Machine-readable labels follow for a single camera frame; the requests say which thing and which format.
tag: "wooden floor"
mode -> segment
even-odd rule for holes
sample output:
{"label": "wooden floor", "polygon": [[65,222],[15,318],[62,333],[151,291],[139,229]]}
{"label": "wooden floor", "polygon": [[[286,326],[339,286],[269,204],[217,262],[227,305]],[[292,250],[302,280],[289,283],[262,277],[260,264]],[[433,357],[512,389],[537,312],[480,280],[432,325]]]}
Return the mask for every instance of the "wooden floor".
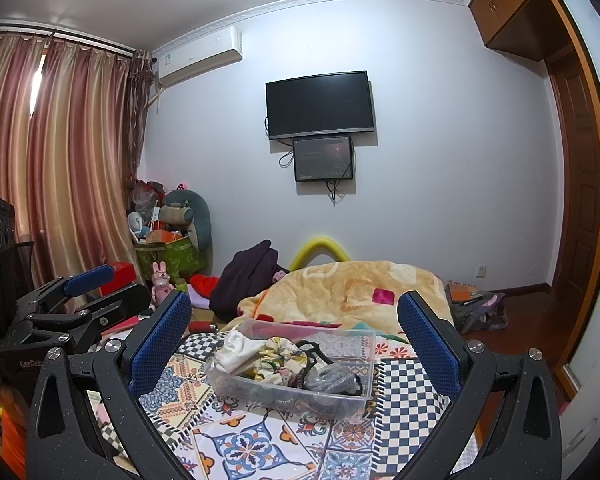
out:
{"label": "wooden floor", "polygon": [[[480,330],[464,334],[465,340],[477,339],[493,352],[523,354],[530,348],[539,348],[549,365],[554,367],[569,338],[574,316],[565,312],[551,295],[534,292],[504,299],[509,325],[504,330]],[[568,400],[554,377],[554,390],[558,408]],[[502,393],[491,394],[480,417],[479,433],[486,435],[491,427]]]}

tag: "backpack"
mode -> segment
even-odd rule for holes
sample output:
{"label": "backpack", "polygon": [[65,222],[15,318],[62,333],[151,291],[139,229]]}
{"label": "backpack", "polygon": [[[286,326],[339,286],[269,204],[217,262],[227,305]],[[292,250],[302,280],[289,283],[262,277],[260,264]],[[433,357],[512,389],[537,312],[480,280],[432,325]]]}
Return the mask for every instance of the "backpack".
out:
{"label": "backpack", "polygon": [[480,300],[469,304],[453,303],[447,299],[456,330],[466,334],[471,330],[502,330],[509,321],[504,312],[503,292],[484,292]]}

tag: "monitor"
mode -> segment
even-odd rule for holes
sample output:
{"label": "monitor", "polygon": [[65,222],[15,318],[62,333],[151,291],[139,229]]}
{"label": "monitor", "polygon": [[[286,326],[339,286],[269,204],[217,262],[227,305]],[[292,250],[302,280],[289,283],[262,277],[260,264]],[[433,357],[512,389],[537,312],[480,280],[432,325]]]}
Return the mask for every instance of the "monitor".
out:
{"label": "monitor", "polygon": [[296,182],[353,178],[351,137],[324,136],[294,139]]}
{"label": "monitor", "polygon": [[374,130],[366,72],[275,81],[266,94],[270,139]]}

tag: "black television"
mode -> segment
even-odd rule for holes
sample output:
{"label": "black television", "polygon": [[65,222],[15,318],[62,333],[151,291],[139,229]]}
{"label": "black television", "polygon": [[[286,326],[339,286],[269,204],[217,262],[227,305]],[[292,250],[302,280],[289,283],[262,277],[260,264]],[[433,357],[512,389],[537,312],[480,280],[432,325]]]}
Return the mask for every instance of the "black television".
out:
{"label": "black television", "polygon": [[266,93],[269,139],[374,130],[364,71],[275,81]]}

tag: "plastic bag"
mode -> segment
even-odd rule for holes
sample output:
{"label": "plastic bag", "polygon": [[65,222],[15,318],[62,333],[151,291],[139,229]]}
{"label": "plastic bag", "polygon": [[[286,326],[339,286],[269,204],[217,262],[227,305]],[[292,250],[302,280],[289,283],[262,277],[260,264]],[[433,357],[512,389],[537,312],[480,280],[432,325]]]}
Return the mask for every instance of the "plastic bag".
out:
{"label": "plastic bag", "polygon": [[140,213],[144,224],[149,223],[156,202],[160,205],[160,196],[156,190],[141,180],[136,180],[134,190],[131,192],[131,200],[136,205],[136,211]]}
{"label": "plastic bag", "polygon": [[358,396],[362,393],[360,378],[339,363],[327,365],[319,370],[315,367],[311,368],[304,378],[304,387],[307,390],[324,394]]}

